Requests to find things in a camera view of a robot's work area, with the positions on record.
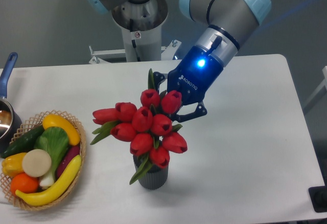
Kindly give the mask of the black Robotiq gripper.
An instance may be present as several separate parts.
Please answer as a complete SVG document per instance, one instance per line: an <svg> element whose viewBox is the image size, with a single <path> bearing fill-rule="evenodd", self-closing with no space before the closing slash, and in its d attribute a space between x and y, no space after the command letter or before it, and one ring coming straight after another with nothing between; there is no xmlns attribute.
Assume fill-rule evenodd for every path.
<svg viewBox="0 0 327 224"><path fill-rule="evenodd" d="M219 58L207 55L203 49L193 46L168 74L154 72L154 89L158 93L160 85L168 79L167 91L178 91L182 95L183 105L173 114L169 114L171 121L185 122L205 116L205 93L223 69Z"/></svg>

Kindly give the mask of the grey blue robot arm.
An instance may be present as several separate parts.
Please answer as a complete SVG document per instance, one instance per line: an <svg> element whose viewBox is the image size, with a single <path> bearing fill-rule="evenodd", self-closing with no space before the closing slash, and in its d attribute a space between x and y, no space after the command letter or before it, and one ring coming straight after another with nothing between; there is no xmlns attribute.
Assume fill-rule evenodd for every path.
<svg viewBox="0 0 327 224"><path fill-rule="evenodd" d="M88 0L100 14L111 12L121 28L129 62L161 60L165 0ZM178 66L166 74L150 72L145 106L183 122L206 115L206 91L271 9L271 0L179 0L181 13L207 26Z"/></svg>

